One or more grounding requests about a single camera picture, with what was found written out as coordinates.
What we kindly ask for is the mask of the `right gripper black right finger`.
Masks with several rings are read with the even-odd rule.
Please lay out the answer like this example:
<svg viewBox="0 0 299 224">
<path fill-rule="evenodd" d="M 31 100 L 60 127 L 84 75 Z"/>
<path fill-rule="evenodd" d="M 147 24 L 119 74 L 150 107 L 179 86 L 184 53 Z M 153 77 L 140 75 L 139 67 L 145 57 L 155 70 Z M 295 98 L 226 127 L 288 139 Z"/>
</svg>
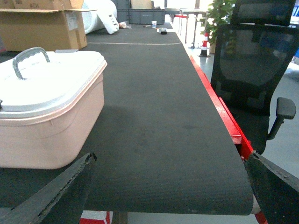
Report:
<svg viewBox="0 0 299 224">
<path fill-rule="evenodd" d="M 263 224 L 297 224 L 299 179 L 257 153 L 252 153 L 244 166 L 261 209 L 258 221 Z"/>
</svg>

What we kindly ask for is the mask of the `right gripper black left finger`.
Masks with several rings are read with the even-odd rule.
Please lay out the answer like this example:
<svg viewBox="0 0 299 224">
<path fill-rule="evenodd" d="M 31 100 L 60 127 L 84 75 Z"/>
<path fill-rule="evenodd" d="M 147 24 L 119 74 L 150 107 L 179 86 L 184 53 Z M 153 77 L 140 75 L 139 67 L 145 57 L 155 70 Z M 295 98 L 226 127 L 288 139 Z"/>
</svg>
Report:
<svg viewBox="0 0 299 224">
<path fill-rule="evenodd" d="M 95 154 L 87 153 L 29 199 L 2 209 L 2 224 L 78 224 L 94 174 Z"/>
</svg>

